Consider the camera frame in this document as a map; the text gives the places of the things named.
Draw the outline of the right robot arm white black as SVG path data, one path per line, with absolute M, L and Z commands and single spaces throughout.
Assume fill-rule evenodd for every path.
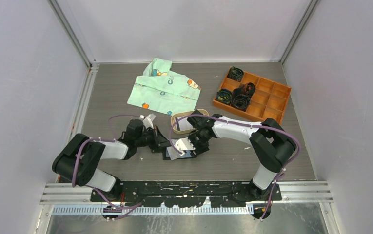
M 272 182 L 299 149 L 296 141 L 272 118 L 250 123 L 218 114 L 208 117 L 193 113 L 187 121 L 194 128 L 188 140 L 195 156 L 209 150 L 212 138 L 227 138 L 252 146 L 260 166 L 248 185 L 248 192 L 256 200 L 263 200 L 269 194 Z

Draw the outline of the orange compartment organizer tray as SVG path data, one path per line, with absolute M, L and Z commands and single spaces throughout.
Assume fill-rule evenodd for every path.
M 213 105 L 221 110 L 251 121 L 265 121 L 266 119 L 271 118 L 281 124 L 287 109 L 292 88 L 285 84 L 246 71 L 244 71 L 244 73 L 241 82 L 229 79 L 226 75 L 219 89 L 224 88 L 232 92 L 241 84 L 252 82 L 255 85 L 255 93 L 251 98 L 247 110 L 241 111 L 231 105 L 220 103 L 215 100 L 216 95 L 213 99 Z

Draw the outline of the rolled dark belt back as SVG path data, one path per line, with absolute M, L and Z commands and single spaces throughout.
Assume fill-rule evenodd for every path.
M 227 78 L 241 82 L 244 74 L 243 70 L 232 66 L 228 71 Z

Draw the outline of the rolled dark belt front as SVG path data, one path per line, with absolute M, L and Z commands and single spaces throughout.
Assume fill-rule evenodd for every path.
M 232 101 L 232 92 L 230 90 L 224 89 L 224 88 L 219 89 L 217 91 L 215 100 L 220 102 L 220 103 L 230 105 L 231 101 Z

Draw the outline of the beige oval tray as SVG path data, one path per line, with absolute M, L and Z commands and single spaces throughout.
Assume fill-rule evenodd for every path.
M 197 114 L 197 112 L 200 112 L 203 115 L 209 115 L 209 113 L 205 109 L 196 109 L 194 111 L 188 111 L 188 112 L 181 112 L 173 114 L 170 118 L 171 124 L 174 124 L 177 120 L 179 120 L 181 117 L 188 116 L 191 114 Z M 187 119 L 180 120 L 178 123 L 175 124 L 173 127 L 173 131 L 178 134 L 187 134 L 192 131 L 194 131 L 195 128 L 187 121 Z

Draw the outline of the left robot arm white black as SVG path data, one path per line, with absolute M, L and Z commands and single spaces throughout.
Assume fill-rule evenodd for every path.
M 121 180 L 99 169 L 99 162 L 128 160 L 140 147 L 162 153 L 170 145 L 150 118 L 132 119 L 118 139 L 102 140 L 76 134 L 53 161 L 52 171 L 74 186 L 98 189 L 109 201 L 116 201 L 122 194 Z

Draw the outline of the rolled dark belt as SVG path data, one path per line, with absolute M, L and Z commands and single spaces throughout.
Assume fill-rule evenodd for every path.
M 220 103 L 230 105 L 231 101 L 232 101 L 232 92 L 230 90 L 224 89 L 224 88 L 219 89 L 217 91 L 215 100 L 220 102 Z
M 244 74 L 243 70 L 232 66 L 228 71 L 227 78 L 241 82 Z

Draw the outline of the black leather card holder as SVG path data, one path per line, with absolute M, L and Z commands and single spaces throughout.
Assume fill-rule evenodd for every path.
M 197 156 L 192 151 L 185 151 L 184 155 L 180 155 L 176 152 L 173 147 L 167 147 L 166 150 L 162 153 L 163 160 L 176 160 L 176 159 L 190 159 L 196 158 Z

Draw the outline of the green cartoon print cloth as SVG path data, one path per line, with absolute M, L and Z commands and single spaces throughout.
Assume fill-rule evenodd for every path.
M 171 67 L 171 61 L 154 58 L 136 77 L 127 103 L 170 116 L 194 110 L 201 86 Z

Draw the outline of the white striped card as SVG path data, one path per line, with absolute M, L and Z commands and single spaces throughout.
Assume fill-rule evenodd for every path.
M 176 124 L 176 129 L 178 131 L 189 131 L 193 129 L 193 126 L 187 121 L 187 119 L 182 119 Z

